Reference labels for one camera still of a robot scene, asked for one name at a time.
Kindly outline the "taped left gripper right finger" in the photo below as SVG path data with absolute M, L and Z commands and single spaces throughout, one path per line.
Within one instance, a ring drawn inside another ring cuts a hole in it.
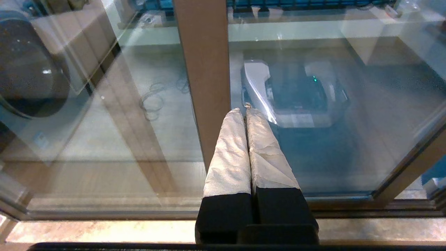
M 318 227 L 269 122 L 259 110 L 246 110 L 246 128 L 259 222 Z

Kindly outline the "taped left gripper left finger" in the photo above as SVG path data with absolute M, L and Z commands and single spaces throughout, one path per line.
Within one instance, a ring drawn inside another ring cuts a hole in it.
M 195 223 L 197 244 L 236 244 L 254 223 L 251 167 L 244 117 L 239 108 L 223 119 Z

